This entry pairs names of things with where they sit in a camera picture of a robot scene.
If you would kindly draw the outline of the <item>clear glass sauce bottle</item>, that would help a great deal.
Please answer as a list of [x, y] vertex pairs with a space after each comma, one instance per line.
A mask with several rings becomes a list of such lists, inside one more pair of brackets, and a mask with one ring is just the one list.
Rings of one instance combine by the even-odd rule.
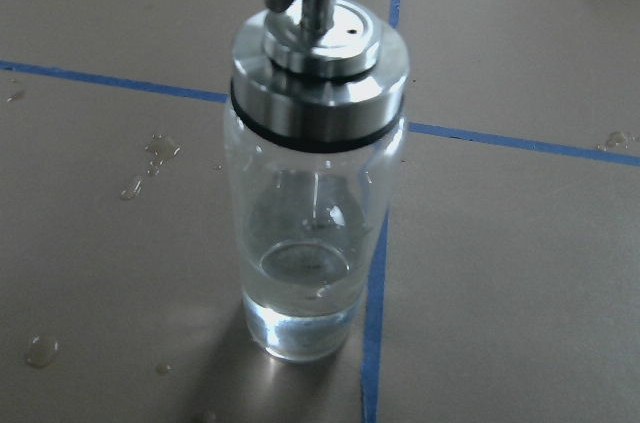
[[224, 146], [243, 306], [265, 351], [347, 338], [406, 134], [399, 33], [351, 0], [265, 0], [231, 52]]

